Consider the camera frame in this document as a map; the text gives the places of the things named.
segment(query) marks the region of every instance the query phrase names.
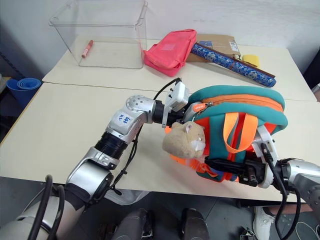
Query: white shoe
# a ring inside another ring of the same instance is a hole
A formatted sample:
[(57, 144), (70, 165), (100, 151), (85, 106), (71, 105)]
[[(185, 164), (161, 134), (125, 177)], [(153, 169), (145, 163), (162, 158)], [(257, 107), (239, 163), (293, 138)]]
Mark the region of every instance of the white shoe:
[(253, 231), (258, 240), (269, 240), (271, 224), (275, 217), (265, 213), (262, 206), (254, 208), (255, 217), (253, 220)]

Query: clear plastic bin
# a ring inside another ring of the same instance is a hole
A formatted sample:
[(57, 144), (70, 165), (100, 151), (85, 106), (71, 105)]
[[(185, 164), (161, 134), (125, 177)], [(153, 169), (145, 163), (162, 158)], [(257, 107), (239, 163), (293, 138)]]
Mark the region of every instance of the clear plastic bin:
[[(70, 0), (50, 19), (79, 66), (143, 67), (144, 0)], [(91, 49), (83, 57), (90, 40)]]

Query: pink pouch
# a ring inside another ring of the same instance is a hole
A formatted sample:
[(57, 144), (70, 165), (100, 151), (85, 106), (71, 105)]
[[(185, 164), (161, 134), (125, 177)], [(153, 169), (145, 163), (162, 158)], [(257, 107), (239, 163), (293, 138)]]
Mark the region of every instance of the pink pouch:
[(170, 77), (186, 64), (196, 42), (196, 30), (172, 31), (158, 44), (144, 51), (144, 63)]

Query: backpack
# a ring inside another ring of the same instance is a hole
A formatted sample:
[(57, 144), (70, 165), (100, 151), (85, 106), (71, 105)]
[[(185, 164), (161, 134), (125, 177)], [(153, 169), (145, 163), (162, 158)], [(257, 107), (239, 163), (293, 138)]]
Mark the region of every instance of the backpack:
[[(193, 120), (204, 127), (203, 155), (208, 156), (208, 159), (243, 163), (246, 151), (252, 150), (251, 144), (257, 127), (264, 125), (272, 135), (288, 125), (284, 115), (284, 98), (268, 88), (209, 86), (193, 93), (186, 109), (197, 103), (206, 103), (208, 107), (185, 119), (185, 122)], [(237, 178), (232, 173), (216, 171), (196, 159), (180, 159), (174, 156), (173, 159), (192, 167), (199, 176), (216, 182), (234, 181)]]

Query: stuffed animal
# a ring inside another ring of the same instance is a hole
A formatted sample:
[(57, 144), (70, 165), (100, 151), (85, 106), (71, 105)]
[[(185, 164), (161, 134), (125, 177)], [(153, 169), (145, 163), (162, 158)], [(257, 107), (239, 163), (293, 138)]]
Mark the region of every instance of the stuffed animal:
[(200, 158), (205, 146), (204, 129), (193, 121), (172, 124), (171, 132), (165, 135), (162, 142), (163, 150), (183, 159)]

